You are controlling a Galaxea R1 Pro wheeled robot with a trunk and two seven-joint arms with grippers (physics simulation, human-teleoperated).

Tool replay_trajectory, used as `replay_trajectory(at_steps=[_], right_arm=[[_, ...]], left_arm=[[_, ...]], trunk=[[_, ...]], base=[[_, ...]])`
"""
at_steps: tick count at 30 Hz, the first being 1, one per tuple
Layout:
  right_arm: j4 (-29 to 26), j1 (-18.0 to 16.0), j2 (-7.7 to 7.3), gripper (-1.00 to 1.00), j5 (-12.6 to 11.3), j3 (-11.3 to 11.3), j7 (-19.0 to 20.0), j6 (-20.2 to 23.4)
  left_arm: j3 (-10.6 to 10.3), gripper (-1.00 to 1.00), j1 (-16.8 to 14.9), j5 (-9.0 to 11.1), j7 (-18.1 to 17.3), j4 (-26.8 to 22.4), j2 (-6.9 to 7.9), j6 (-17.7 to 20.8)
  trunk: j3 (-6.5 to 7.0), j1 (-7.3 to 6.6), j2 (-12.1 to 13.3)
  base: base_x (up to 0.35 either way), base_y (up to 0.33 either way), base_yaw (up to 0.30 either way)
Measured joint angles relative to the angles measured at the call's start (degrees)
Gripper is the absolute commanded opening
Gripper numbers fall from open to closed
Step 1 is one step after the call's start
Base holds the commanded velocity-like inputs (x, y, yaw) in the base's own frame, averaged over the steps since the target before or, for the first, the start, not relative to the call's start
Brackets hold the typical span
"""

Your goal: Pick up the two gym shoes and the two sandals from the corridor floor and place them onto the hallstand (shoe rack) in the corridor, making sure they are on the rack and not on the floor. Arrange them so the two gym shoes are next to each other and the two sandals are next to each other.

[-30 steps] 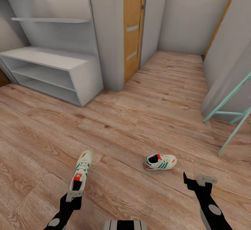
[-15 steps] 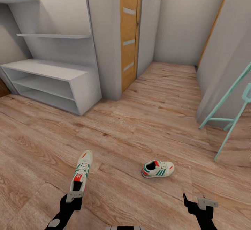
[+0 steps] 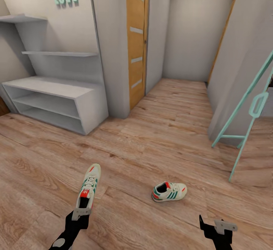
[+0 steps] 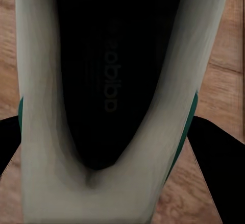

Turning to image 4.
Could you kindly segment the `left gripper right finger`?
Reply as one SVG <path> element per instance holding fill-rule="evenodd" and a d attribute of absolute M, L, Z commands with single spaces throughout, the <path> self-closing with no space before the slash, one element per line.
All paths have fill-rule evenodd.
<path fill-rule="evenodd" d="M 245 224 L 245 144 L 194 116 L 187 137 L 224 224 Z"/>

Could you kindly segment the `gym shoe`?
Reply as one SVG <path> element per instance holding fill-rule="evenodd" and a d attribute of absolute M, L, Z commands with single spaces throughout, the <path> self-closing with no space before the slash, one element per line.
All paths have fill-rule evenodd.
<path fill-rule="evenodd" d="M 226 0 L 15 0 L 24 224 L 149 224 Z"/>

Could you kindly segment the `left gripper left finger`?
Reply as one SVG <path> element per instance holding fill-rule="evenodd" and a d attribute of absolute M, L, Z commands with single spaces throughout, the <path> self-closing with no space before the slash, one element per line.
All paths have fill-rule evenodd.
<path fill-rule="evenodd" d="M 21 144 L 18 116 L 0 120 L 0 176 Z"/>

